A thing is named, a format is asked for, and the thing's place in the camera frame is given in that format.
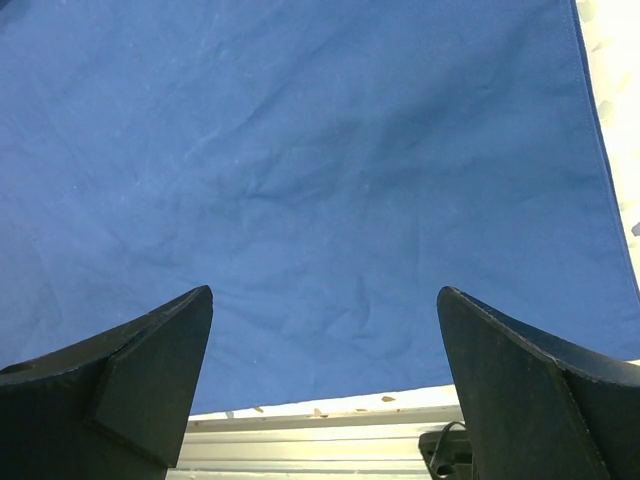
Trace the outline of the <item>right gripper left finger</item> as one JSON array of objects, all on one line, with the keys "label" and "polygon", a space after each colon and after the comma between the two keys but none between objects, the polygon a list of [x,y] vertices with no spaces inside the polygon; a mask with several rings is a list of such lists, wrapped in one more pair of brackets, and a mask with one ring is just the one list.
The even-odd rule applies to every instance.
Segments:
[{"label": "right gripper left finger", "polygon": [[1,371],[4,479],[163,479],[176,466],[210,334],[194,288]]}]

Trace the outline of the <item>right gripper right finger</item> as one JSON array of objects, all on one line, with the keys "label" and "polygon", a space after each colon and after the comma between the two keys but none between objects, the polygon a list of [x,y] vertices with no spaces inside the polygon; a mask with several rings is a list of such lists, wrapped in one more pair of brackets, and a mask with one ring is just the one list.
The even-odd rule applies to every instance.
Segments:
[{"label": "right gripper right finger", "polygon": [[453,287],[437,314],[480,478],[638,478],[638,365]]}]

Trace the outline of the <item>blue surgical drape cloth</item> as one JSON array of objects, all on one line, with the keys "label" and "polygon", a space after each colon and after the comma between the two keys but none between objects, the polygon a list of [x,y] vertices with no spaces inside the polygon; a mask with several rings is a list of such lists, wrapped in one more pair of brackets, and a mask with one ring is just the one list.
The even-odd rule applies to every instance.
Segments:
[{"label": "blue surgical drape cloth", "polygon": [[453,286],[639,355],[577,1],[5,1],[1,362],[200,286],[197,413],[446,384]]}]

